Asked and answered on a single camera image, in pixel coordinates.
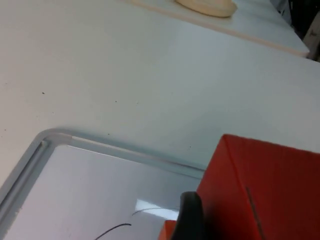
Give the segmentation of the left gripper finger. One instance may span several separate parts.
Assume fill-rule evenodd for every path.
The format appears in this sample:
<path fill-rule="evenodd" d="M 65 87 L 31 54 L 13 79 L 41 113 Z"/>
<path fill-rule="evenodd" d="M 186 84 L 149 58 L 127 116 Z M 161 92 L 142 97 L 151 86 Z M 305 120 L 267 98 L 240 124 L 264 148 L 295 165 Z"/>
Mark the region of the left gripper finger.
<path fill-rule="evenodd" d="M 180 209 L 174 228 L 175 240 L 203 240 L 204 212 L 202 200 L 195 191 L 180 196 Z"/>

